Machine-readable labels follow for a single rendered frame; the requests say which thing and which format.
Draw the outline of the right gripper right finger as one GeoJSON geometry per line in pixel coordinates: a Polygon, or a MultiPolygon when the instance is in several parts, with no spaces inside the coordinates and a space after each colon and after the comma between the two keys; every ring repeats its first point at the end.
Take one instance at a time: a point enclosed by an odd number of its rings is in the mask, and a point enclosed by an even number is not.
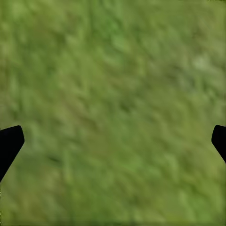
{"type": "Polygon", "coordinates": [[[226,127],[216,125],[211,141],[226,162],[226,127]]]}

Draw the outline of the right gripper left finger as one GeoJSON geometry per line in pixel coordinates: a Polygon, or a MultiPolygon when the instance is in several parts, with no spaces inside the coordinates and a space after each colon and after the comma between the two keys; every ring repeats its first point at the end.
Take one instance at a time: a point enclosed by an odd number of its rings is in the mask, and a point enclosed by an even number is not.
{"type": "Polygon", "coordinates": [[[21,126],[0,130],[0,181],[24,144],[21,126]]]}

